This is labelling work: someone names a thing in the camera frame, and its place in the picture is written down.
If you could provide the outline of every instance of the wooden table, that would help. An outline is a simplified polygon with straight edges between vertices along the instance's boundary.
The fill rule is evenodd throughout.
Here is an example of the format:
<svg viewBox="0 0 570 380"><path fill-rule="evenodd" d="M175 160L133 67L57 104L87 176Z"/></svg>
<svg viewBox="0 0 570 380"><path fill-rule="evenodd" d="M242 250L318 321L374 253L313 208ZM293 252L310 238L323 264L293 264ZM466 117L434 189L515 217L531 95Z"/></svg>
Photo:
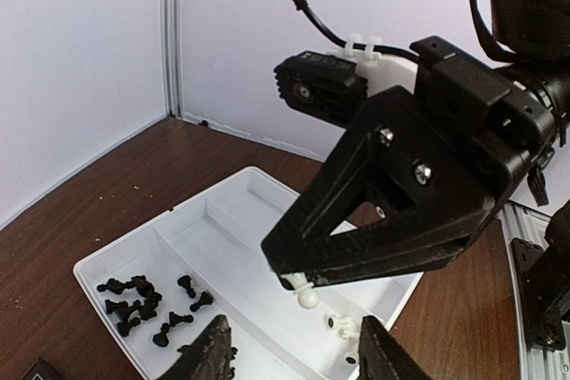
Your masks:
<svg viewBox="0 0 570 380"><path fill-rule="evenodd" d="M0 378L19 378L38 356L69 380L140 378L75 281L73 265L250 165L295 190L320 166L166 119L0 231ZM515 308L498 223L452 266L424 275L393 331L434 379L518 378Z"/></svg>

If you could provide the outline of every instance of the white tray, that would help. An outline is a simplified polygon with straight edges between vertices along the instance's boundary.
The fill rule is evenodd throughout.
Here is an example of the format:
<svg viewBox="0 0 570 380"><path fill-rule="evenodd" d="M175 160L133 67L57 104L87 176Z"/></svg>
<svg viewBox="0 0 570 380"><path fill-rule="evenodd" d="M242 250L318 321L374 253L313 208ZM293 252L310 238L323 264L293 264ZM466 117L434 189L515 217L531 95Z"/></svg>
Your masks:
<svg viewBox="0 0 570 380"><path fill-rule="evenodd" d="M232 345L239 349L236 380L348 380L358 369L346 363L352 345L327 328L327 315L348 316L359 326L374 314L391 328L418 284L421 274L367 280L318 288L321 303L307 311L281 287L261 251L261 241L298 194L263 171L249 167L150 220L124 237L78 262L77 281L105 327L145 379L167 371L217 314L227 315ZM338 230L354 226L345 222ZM195 313L190 325L174 328L170 345L151 338L170 311L189 313L192 301L176 281L191 275L198 291L216 302ZM142 298L135 290L123 295L99 293L109 278L122 281L146 275L164 299L158 317L143 322L127 338L115 329L116 315L104 301Z"/></svg>

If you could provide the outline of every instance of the black chess piece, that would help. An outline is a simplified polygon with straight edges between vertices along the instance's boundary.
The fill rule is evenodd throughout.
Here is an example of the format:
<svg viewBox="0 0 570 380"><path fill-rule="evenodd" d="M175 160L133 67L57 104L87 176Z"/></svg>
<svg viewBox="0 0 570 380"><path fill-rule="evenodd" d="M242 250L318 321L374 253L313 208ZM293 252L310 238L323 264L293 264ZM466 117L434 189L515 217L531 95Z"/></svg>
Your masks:
<svg viewBox="0 0 570 380"><path fill-rule="evenodd" d="M149 295L153 295L156 299L159 295L159 293L157 293L157 295L153 294L155 292L154 286L148 280L146 280L145 276L133 276L130 282L136 288L141 297L149 298Z"/></svg>
<svg viewBox="0 0 570 380"><path fill-rule="evenodd" d="M110 291L113 294L120 295L123 294L123 291L130 288L134 288L133 284L131 284L130 281L124 284L120 280L111 278L107 281L106 284L98 285L97 291L99 291L100 293L103 293L105 291Z"/></svg>
<svg viewBox="0 0 570 380"><path fill-rule="evenodd" d="M202 306L208 306L214 302L214 297L208 291L204 291L199 295L196 303L190 305L190 311L196 312Z"/></svg>
<svg viewBox="0 0 570 380"><path fill-rule="evenodd" d="M123 322L127 322L131 315L143 307L139 300L134 300L133 304L128 307L115 310L115 313L121 318Z"/></svg>
<svg viewBox="0 0 570 380"><path fill-rule="evenodd" d="M111 313L119 309L125 309L126 307L128 307L127 302L115 303L112 302L111 300L105 300L105 311L107 312L108 315L111 315Z"/></svg>
<svg viewBox="0 0 570 380"><path fill-rule="evenodd" d="M172 328L182 323L191 324L193 321L194 317L192 315L180 316L174 313L173 311L168 313L168 322L170 323L170 327Z"/></svg>
<svg viewBox="0 0 570 380"><path fill-rule="evenodd" d="M148 291L143 297L156 303L162 301L162 294L156 291Z"/></svg>
<svg viewBox="0 0 570 380"><path fill-rule="evenodd" d="M168 332L170 331L170 326L167 323L162 324L160 327L160 332L152 337L152 342L158 347L167 347L170 343L168 341Z"/></svg>
<svg viewBox="0 0 570 380"><path fill-rule="evenodd" d="M196 291L192 288L192 278L189 275L182 276L177 283L178 286L186 290L186 294L188 294L190 298L196 298Z"/></svg>
<svg viewBox="0 0 570 380"><path fill-rule="evenodd" d="M121 336L128 337L131 333L131 329L141 325L141 320L138 318L132 318L131 320L125 322L119 322L117 324L117 331Z"/></svg>
<svg viewBox="0 0 570 380"><path fill-rule="evenodd" d="M144 300L142 308L139 309L139 315L142 320L149 320L158 316L156 308L159 307L159 302L155 300Z"/></svg>

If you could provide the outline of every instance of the black bracket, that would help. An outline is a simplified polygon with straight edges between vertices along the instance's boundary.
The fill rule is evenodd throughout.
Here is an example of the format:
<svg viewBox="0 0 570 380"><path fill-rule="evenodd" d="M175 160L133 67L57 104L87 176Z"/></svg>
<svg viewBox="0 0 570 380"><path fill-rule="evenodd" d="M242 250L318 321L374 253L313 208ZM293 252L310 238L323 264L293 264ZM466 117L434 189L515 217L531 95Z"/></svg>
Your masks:
<svg viewBox="0 0 570 380"><path fill-rule="evenodd" d="M431 380L372 316L362 319L359 358L361 380Z"/></svg>
<svg viewBox="0 0 570 380"><path fill-rule="evenodd" d="M522 239L513 239L510 245L517 271L526 344L529 347L564 350L566 339L560 310L557 306L551 306L551 310L545 311L544 298L537 294L535 289L536 281L532 282L529 278L529 271L543 256L544 251L540 246Z"/></svg>

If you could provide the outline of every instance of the white wall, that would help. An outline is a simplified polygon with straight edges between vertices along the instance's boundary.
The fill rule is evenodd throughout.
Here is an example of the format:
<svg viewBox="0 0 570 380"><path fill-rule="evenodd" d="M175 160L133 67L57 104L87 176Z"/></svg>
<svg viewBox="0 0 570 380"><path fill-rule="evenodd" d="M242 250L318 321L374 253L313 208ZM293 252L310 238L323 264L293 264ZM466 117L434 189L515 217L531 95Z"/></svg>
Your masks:
<svg viewBox="0 0 570 380"><path fill-rule="evenodd" d="M0 228L165 116L159 0L0 0Z"/></svg>

